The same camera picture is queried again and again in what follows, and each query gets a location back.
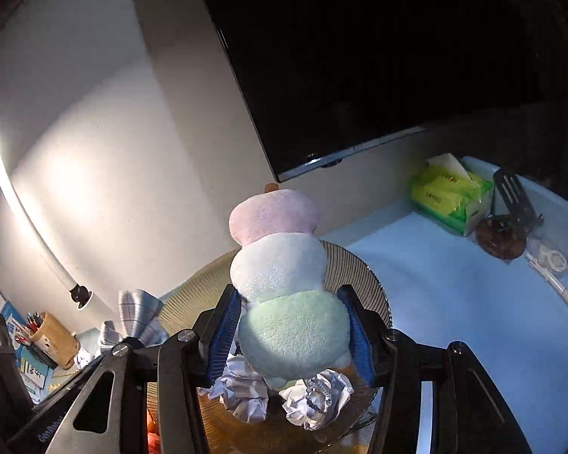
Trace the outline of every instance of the tissue box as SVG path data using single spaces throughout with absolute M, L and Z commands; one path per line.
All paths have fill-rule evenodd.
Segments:
M 428 161 L 410 181 L 410 197 L 422 211 L 463 235 L 490 212 L 494 183 L 470 173 L 450 154 Z

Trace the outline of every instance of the lamp arm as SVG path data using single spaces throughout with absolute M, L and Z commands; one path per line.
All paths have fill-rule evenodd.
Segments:
M 4 168 L 3 162 L 0 160 L 0 188 L 2 194 L 6 198 L 8 206 L 14 213 L 17 221 L 26 230 L 28 236 L 32 239 L 36 246 L 36 250 L 39 252 L 40 256 L 48 267 L 53 271 L 55 276 L 59 281 L 67 288 L 69 291 L 77 288 L 78 284 L 76 280 L 70 275 L 70 273 L 64 268 L 64 266 L 59 262 L 55 253 L 53 253 L 50 247 L 44 242 L 44 239 L 36 229 L 34 222 L 31 221 L 30 216 L 25 211 L 19 196 L 15 192 L 8 175 L 6 174 L 6 169 Z

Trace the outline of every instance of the white wall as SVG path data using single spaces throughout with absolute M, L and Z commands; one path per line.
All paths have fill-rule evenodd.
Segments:
M 201 1 L 168 1 L 180 26 L 158 29 L 169 37 L 151 55 L 141 0 L 27 0 L 0 35 L 7 169 L 64 266 L 114 309 L 119 290 L 164 294 L 232 249 L 228 213 L 273 180 Z M 324 233 L 404 195 L 448 141 L 415 135 L 285 185 L 322 205 Z M 0 290 L 72 331 L 98 324 L 76 311 L 1 197 Z

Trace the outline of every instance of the desk lamp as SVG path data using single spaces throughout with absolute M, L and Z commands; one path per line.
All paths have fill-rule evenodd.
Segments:
M 96 321 L 97 327 L 99 326 L 99 323 L 104 320 L 113 320 L 117 322 L 118 319 L 116 313 L 110 309 L 93 291 L 89 291 L 86 287 L 79 285 L 57 259 L 46 242 L 44 242 L 44 239 L 21 204 L 21 200 L 19 200 L 19 196 L 17 196 L 10 179 L 6 174 L 6 169 L 4 168 L 4 163 L 2 162 L 1 157 L 0 188 L 2 190 L 2 194 L 6 198 L 8 206 L 17 218 L 17 221 L 21 224 L 21 227 L 24 228 L 26 234 L 34 243 L 36 250 L 40 256 L 42 256 L 48 267 L 70 292 L 71 300 L 78 304 L 79 311 L 85 312 L 85 314 L 89 315 L 89 318 Z

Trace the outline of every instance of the stuffed toy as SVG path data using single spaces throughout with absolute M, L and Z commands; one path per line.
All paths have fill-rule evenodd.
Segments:
M 318 219 L 315 203 L 291 189 L 249 198 L 229 219 L 242 245 L 231 281 L 248 303 L 240 350 L 272 389 L 351 360 L 347 309 L 324 290 L 326 251 L 313 236 Z

